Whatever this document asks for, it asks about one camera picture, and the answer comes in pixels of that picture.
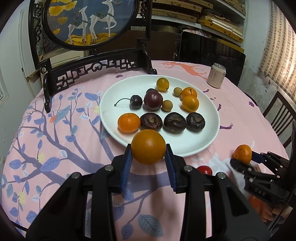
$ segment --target metal screw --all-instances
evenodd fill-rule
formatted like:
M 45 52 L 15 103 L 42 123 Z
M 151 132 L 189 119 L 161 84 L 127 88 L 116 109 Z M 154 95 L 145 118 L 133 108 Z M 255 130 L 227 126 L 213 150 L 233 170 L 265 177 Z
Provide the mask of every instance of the metal screw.
M 106 165 L 105 166 L 105 170 L 108 171 L 108 172 L 112 171 L 113 169 L 114 169 L 114 167 L 112 165 Z
M 192 168 L 192 166 L 188 166 L 188 165 L 186 165 L 186 166 L 184 166 L 184 170 L 185 170 L 186 172 L 191 172 L 191 171 L 193 170 L 193 168 Z
M 80 177 L 80 173 L 79 172 L 74 172 L 71 175 L 72 178 L 77 179 L 78 177 Z
M 226 174 L 223 173 L 223 172 L 218 172 L 217 177 L 220 178 L 220 179 L 224 179 L 224 178 L 226 178 Z

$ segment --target pink tablecloth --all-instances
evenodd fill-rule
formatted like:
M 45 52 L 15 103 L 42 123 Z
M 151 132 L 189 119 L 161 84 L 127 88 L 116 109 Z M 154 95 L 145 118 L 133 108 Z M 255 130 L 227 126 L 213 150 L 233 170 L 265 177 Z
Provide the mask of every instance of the pink tablecloth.
M 229 165 L 238 145 L 253 151 L 287 154 L 259 108 L 228 79 L 221 89 L 206 83 L 210 67 L 153 61 L 158 74 L 172 76 L 204 91 L 217 107 L 221 127 L 216 140 L 204 151 L 186 158 L 193 167 L 209 165 L 213 174 L 225 172 L 243 191 L 244 180 Z M 73 172 L 94 173 L 125 148 L 113 140 L 100 123 L 99 102 L 114 83 L 144 71 L 105 69 L 90 72 L 80 82 L 53 98 L 52 111 L 43 108 L 41 91 L 23 116 L 9 154 L 2 184 L 2 206 L 8 217 L 28 228 L 40 209 Z M 113 197 L 118 240 L 171 240 L 180 238 L 185 195 L 169 185 L 164 161 L 143 166 L 134 161 L 128 189 Z M 90 230 L 87 204 L 86 234 Z M 211 233 L 207 222 L 207 235 Z

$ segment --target dark cherry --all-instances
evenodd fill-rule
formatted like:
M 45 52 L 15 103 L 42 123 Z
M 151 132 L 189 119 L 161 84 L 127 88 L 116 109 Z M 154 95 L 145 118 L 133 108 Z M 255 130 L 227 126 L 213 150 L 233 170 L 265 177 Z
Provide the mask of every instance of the dark cherry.
M 172 112 L 165 117 L 163 125 L 170 133 L 181 133 L 186 128 L 186 120 L 179 113 Z
M 145 113 L 140 117 L 141 129 L 152 129 L 159 131 L 163 126 L 163 121 L 158 114 L 155 113 Z
M 150 89 L 148 89 L 148 90 L 146 91 L 146 94 L 147 94 L 148 92 L 150 92 L 150 91 L 153 91 L 153 92 L 157 92 L 157 93 L 159 93 L 156 89 L 152 89 L 152 88 L 150 88 Z
M 210 176 L 213 175 L 213 171 L 209 166 L 199 166 L 197 170 L 199 170 L 202 174 L 206 174 Z
M 199 132 L 205 127 L 205 119 L 201 114 L 192 112 L 186 117 L 186 125 L 190 131 Z
M 142 98 L 138 95 L 133 95 L 130 99 L 122 98 L 119 101 L 121 101 L 121 100 L 129 100 L 130 101 L 130 108 L 132 108 L 132 109 L 140 109 L 143 104 Z
M 150 110 L 158 110 L 163 104 L 163 96 L 157 92 L 149 91 L 144 97 L 144 105 Z

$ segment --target white deer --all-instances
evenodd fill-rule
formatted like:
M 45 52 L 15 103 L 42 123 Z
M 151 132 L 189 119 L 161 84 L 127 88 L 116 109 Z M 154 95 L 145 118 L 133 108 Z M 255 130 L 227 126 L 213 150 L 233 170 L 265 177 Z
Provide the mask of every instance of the white deer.
M 78 15 L 77 15 L 77 18 L 78 18 L 78 16 L 79 16 L 79 13 L 81 13 L 81 16 L 82 16 L 82 22 L 80 22 L 80 21 L 75 21 L 75 22 L 71 22 L 70 24 L 69 24 L 69 26 L 68 26 L 68 28 L 69 28 L 69 40 L 70 40 L 70 44 L 72 44 L 73 45 L 73 41 L 72 41 L 72 38 L 71 38 L 71 34 L 72 34 L 72 32 L 73 32 L 73 30 L 74 29 L 76 29 L 76 28 L 82 28 L 82 41 L 84 42 L 84 43 L 87 43 L 87 41 L 86 41 L 86 36 L 85 36 L 85 29 L 86 29 L 86 27 L 87 27 L 87 24 L 88 24 L 88 21 L 87 21 L 87 16 L 86 16 L 86 14 L 85 14 L 85 9 L 87 8 L 87 6 L 85 6 L 84 8 L 82 8 L 82 9 L 80 9 L 79 11 L 78 11 Z
M 108 13 L 96 12 L 92 16 L 90 16 L 91 26 L 89 27 L 89 30 L 91 32 L 91 38 L 92 38 L 93 42 L 95 42 L 96 40 L 99 40 L 97 35 L 96 35 L 96 32 L 94 31 L 94 26 L 97 23 L 97 21 L 107 22 L 108 27 L 103 28 L 103 29 L 108 29 L 109 30 L 108 37 L 109 38 L 111 37 L 110 29 L 114 28 L 116 26 L 116 24 L 117 24 L 117 22 L 114 19 L 114 8 L 113 8 L 113 5 L 112 5 L 112 2 L 114 2 L 115 4 L 120 4 L 121 3 L 121 1 L 120 2 L 115 2 L 114 0 L 104 1 L 104 2 L 102 2 L 102 4 L 105 4 L 105 5 L 107 5 L 109 7 Z

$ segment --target curtain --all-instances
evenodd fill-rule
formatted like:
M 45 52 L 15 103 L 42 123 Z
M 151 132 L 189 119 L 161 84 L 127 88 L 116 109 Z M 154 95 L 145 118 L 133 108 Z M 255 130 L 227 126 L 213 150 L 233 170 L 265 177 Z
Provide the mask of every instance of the curtain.
M 260 70 L 296 103 L 296 34 L 271 1 L 270 28 Z

